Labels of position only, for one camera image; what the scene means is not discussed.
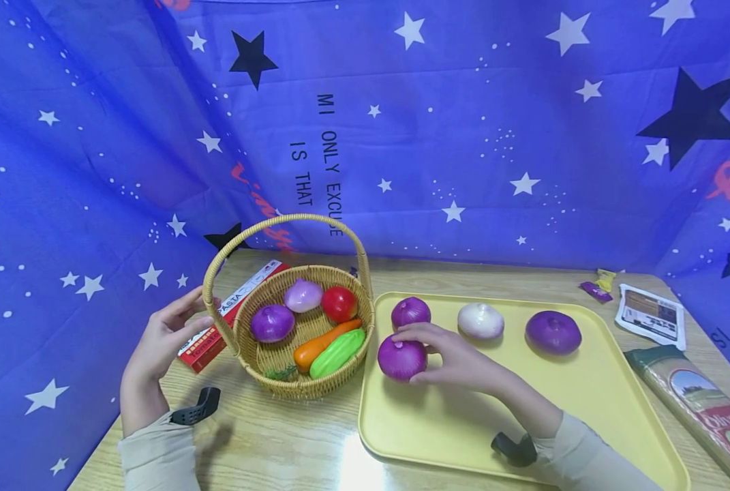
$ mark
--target red box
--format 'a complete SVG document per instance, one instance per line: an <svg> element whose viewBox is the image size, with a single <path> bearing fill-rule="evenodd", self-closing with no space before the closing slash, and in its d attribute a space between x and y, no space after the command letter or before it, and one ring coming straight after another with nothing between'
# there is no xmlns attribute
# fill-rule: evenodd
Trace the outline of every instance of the red box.
<svg viewBox="0 0 730 491"><path fill-rule="evenodd" d="M245 284L240 286L239 290L227 298L220 309L220 315L226 320L229 327L234 324L234 318L239 311L239 306L242 304L242 300L253 291L257 285L263 283L267 278L273 277L274 275L284 271L289 265L283 264L275 259L261 268L258 273L254 274L252 278L246 281ZM210 361L226 347L226 341L220 336L217 327L212 326L209 329L199 332L192 339L185 343L179 350L178 357L188 364L190 368L193 368L195 373L199 373L204 369L205 366L209 365Z"/></svg>

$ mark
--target purple wrapper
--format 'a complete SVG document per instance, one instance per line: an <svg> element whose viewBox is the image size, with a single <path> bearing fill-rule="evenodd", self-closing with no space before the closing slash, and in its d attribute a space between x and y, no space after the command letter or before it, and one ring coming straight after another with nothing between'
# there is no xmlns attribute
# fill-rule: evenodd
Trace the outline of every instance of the purple wrapper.
<svg viewBox="0 0 730 491"><path fill-rule="evenodd" d="M613 296L611 294L599 288L595 283L591 283L591 281L581 283L580 288L585 290L587 294L593 296L595 299L601 301L601 303L606 303L607 301L611 301L613 299Z"/></svg>

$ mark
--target wicker basket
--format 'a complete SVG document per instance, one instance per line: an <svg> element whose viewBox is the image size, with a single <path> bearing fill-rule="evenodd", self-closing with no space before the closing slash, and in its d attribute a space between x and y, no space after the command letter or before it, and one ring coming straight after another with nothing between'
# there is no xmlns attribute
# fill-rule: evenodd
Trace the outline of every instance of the wicker basket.
<svg viewBox="0 0 730 491"><path fill-rule="evenodd" d="M267 278L247 296L237 312L234 326L229 329L213 304L213 283L220 265L237 245L254 233L293 220L323 222L329 224L329 226L337 227L348 235L356 248L359 280L341 269L325 267L325 265L305 265L304 267L287 269L272 278ZM297 373L292 376L293 378L290 381L276 381L265 374L282 372L293 366L293 353L297 346L328 332L336 326L333 321L330 321L323 314L320 308L316 308L304 314L295 314L296 325L292 333L281 342L263 344L253 338L250 331L250 320L253 314L262 306L272 303L283 304L283 294L286 293L289 286L294 284L297 278L314 281L321 285L324 290L335 285L345 286L345 288L351 290L359 302L357 316L363 321L362 327L366 333L365 342L356 352L356 355L343 367L326 377L313 381L307 374ZM254 226L242 231L234 239L231 239L231 242L227 243L226 247L222 248L215 256L204 276L204 304L215 320L215 326L217 326L218 331L226 341L226 345L234 353L234 356L239 358L247 373L250 373L262 386L270 389L273 393L289 399L321 398L343 385L356 372L361 362L365 360L365 354L370 345L370 336L373 335L374 331L373 288L370 284L370 269L363 244L345 224L318 214L295 213L270 218L264 222L256 223Z"/></svg>

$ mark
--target basket handle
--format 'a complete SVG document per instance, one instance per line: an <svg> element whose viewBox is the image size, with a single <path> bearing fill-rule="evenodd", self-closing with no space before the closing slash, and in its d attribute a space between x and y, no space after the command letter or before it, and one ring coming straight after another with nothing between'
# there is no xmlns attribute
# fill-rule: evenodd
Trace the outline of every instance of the basket handle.
<svg viewBox="0 0 730 491"><path fill-rule="evenodd" d="M359 241L359 237L357 237L356 234L343 222L339 222L334 218L324 217L323 215L313 213L283 214L274 218L269 218L268 220L265 220L263 222L258 222L254 226L242 230L239 235L237 235L235 238L232 238L231 241L227 243L226 246L215 255L213 262L209 264L209 268L207 268L207 272L206 274L204 274L204 289L202 294L204 299L204 306L206 306L209 315L213 317L213 320L215 321L215 326L220 332L220 335L226 341L228 347L231 348L232 352L234 352L234 356L239 356L239 345L234 339L234 333L231 332L231 329L228 328L227 322L222 318L217 308L215 308L215 301L213 296L215 275L217 274L218 269L221 267L224 260L226 260L227 255L229 255L232 250L239 246L239 244L245 242L246 239L251 237L254 233L261 232L262 230L265 230L266 228L270 228L272 226L276 226L276 224L293 222L294 220L314 220L315 222L329 224L329 226L338 228L340 231L348 235L348 238L351 239L351 241L354 243L354 247L356 248L356 263L358 263L359 265L359 282L365 287L365 292L367 293L369 298L373 300L373 285L371 285L370 283L370 264L367 260L365 248L363 246L363 243Z"/></svg>

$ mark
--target orange carrot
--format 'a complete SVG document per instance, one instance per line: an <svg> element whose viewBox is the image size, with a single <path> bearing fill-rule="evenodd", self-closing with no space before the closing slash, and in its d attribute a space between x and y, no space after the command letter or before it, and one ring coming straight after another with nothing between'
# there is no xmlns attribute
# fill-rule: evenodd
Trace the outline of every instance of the orange carrot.
<svg viewBox="0 0 730 491"><path fill-rule="evenodd" d="M329 345L332 344L332 341L336 340L341 334L353 331L362 324L363 322L361 319L352 319L350 321L343 322L332 331L318 336L317 338L313 338L312 340L297 347L296 350L294 350L294 363L296 363L297 370L302 373L308 373L311 371L313 361L318 358L323 350L326 350Z"/></svg>

